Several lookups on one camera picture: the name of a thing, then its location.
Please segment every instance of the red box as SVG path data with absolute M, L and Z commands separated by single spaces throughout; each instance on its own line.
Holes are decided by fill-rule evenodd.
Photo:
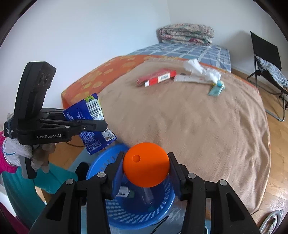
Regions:
M 164 80 L 168 80 L 174 76 L 176 76 L 176 70 L 161 68 L 152 74 L 140 77 L 137 80 L 136 84 L 138 86 L 145 84 L 145 87 L 147 87 L 147 86 L 151 86 L 153 84 L 160 83 Z

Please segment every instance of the hand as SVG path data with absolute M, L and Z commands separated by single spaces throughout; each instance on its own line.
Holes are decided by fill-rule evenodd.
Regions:
M 39 145 L 32 150 L 31 146 L 21 145 L 17 138 L 6 138 L 3 142 L 3 154 L 12 166 L 20 167 L 19 157 L 32 158 L 31 167 L 36 171 L 42 168 L 43 172 L 49 172 L 49 154 L 55 151 L 55 144 Z

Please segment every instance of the chair backrest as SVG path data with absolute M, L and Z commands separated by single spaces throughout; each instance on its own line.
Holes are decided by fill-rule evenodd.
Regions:
M 276 67 L 278 67 L 281 70 L 282 67 L 281 67 L 281 61 L 280 61 L 280 56 L 279 56 L 277 46 L 262 39 L 261 37 L 257 36 L 251 31 L 250 33 L 251 33 L 251 38 L 252 38 L 254 54 L 274 64 Z

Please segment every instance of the blue snack package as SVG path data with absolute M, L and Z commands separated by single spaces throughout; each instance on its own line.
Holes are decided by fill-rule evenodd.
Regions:
M 77 119 L 104 120 L 101 105 L 96 93 L 70 106 L 63 111 L 69 121 Z M 81 132 L 79 134 L 89 154 L 94 154 L 117 139 L 115 134 L 106 129 L 104 132 Z

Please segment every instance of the beige bed sheet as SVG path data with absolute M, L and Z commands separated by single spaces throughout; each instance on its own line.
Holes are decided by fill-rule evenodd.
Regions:
M 208 96 L 209 85 L 196 83 L 136 86 L 137 78 L 160 68 L 185 72 L 182 61 L 148 60 L 99 93 L 109 128 L 129 146 L 153 142 L 173 152 L 204 180 L 227 180 L 249 212 L 255 212 L 271 165 L 258 90 L 227 72 L 221 72 L 226 88 L 218 97 Z

